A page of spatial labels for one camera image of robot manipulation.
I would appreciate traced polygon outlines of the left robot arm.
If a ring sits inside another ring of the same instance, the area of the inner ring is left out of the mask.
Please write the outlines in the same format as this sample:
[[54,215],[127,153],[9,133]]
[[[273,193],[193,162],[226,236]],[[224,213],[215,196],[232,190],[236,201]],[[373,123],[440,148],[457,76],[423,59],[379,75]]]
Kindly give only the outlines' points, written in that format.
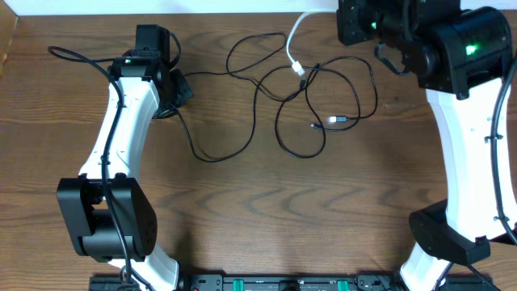
[[106,290],[182,290],[179,263],[158,245],[158,221],[138,183],[149,125],[177,114],[192,96],[170,55],[174,33],[140,24],[134,49],[102,70],[107,111],[89,158],[75,178],[63,178],[57,201],[74,250],[120,270]]

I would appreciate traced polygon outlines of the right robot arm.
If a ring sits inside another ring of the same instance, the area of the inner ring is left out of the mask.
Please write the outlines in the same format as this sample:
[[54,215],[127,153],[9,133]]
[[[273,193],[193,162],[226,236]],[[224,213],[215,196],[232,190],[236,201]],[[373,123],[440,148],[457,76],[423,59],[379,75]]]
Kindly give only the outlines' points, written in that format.
[[505,15],[458,1],[341,1],[336,13],[343,44],[375,40],[401,53],[394,73],[417,77],[439,128],[448,197],[411,213],[415,245],[397,287],[490,288],[486,278],[467,283],[447,274],[489,257],[493,242],[516,242],[506,134],[516,57]]

